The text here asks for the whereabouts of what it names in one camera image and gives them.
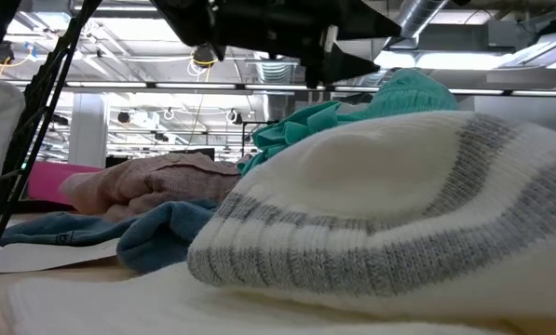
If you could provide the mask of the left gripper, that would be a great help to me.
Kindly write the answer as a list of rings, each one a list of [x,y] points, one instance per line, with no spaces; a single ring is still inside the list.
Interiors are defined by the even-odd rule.
[[[207,44],[219,60],[228,47],[292,57],[305,67],[309,88],[372,74],[380,66],[345,53],[338,40],[398,37],[401,27],[362,0],[150,0],[179,39]]]

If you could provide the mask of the teal cloth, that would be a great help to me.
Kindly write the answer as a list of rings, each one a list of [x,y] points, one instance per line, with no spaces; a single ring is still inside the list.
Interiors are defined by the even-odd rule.
[[[241,175],[246,175],[284,149],[330,128],[367,119],[457,108],[455,96],[443,84],[412,69],[398,70],[368,103],[353,105],[330,100],[299,109],[255,131],[251,138],[260,152],[238,162],[237,167]]]

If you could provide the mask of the white striped sock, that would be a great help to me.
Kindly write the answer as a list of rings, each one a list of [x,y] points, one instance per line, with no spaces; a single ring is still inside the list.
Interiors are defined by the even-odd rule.
[[[556,318],[556,131],[473,112],[322,131],[239,181],[188,268],[379,316]]]

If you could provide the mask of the dusty pink cloth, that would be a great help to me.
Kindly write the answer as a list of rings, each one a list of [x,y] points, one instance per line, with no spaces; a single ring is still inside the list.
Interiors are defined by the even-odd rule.
[[[60,191],[78,212],[116,222],[169,201],[221,203],[240,179],[237,166],[203,154],[131,159],[99,172],[76,173]]]

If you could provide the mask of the black wire basket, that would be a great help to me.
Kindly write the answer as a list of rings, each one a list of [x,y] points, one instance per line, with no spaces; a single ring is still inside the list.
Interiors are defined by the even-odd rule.
[[[58,38],[45,62],[40,65],[25,89],[20,89],[25,107],[8,145],[0,175],[0,238],[20,199],[54,115],[81,31],[101,2],[102,0],[83,0],[81,9],[70,19],[66,32]],[[0,45],[20,3],[21,0],[0,0]]]

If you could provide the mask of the dark blue cloth with logo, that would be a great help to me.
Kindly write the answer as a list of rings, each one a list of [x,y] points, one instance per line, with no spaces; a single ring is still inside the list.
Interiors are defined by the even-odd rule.
[[[0,247],[12,244],[37,244],[68,247],[88,247],[119,238],[136,218],[119,222],[97,216],[50,213],[5,229]]]

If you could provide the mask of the white column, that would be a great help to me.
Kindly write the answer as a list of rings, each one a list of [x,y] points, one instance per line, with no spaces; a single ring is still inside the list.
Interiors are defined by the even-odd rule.
[[[104,168],[109,112],[103,94],[75,93],[68,163]]]

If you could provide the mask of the magenta mat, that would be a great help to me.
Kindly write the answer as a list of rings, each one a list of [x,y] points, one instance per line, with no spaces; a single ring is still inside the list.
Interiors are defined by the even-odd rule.
[[[29,174],[27,195],[33,200],[46,200],[69,205],[67,196],[60,191],[62,183],[76,173],[99,171],[101,171],[99,167],[38,161],[34,163]]]

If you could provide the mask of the white ribbed cloth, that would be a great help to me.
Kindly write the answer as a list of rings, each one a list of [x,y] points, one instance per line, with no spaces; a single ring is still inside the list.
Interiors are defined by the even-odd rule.
[[[504,335],[223,291],[183,264],[120,282],[23,279],[6,302],[15,335]]]

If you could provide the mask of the white paper tag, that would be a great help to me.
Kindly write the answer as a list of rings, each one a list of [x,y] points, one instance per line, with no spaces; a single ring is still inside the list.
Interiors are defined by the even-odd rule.
[[[0,248],[0,274],[36,272],[114,257],[118,238],[94,246],[11,244]]]

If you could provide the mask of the slanted silver ventilation duct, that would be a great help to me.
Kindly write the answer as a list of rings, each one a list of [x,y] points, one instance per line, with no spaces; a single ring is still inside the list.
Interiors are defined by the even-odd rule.
[[[400,26],[398,37],[389,37],[383,49],[416,49],[419,35],[449,0],[404,0],[394,21]]]

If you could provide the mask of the round silver ventilation duct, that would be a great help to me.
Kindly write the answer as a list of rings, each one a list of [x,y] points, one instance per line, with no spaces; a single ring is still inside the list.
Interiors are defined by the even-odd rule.
[[[257,60],[255,68],[259,80],[265,84],[289,84],[292,82],[297,64],[282,60]]]

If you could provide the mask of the black horizontal frame bar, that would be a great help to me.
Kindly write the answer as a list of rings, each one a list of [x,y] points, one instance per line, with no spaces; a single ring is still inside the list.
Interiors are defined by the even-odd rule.
[[[376,93],[379,87],[361,86],[329,86],[308,88],[304,85],[282,84],[241,84],[241,83],[211,83],[211,82],[113,82],[113,81],[69,81],[62,84],[63,90],[73,92],[199,92],[236,94],[237,92],[295,93],[295,92],[329,92],[329,93]],[[546,89],[486,89],[486,88],[450,88],[456,96],[502,96],[527,98],[556,98],[556,90]]]

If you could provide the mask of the black metal stand frame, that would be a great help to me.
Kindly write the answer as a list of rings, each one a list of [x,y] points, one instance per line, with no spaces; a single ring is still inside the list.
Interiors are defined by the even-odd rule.
[[[251,134],[260,127],[276,124],[276,121],[243,121],[241,123],[240,153],[245,155],[246,143],[251,141]]]

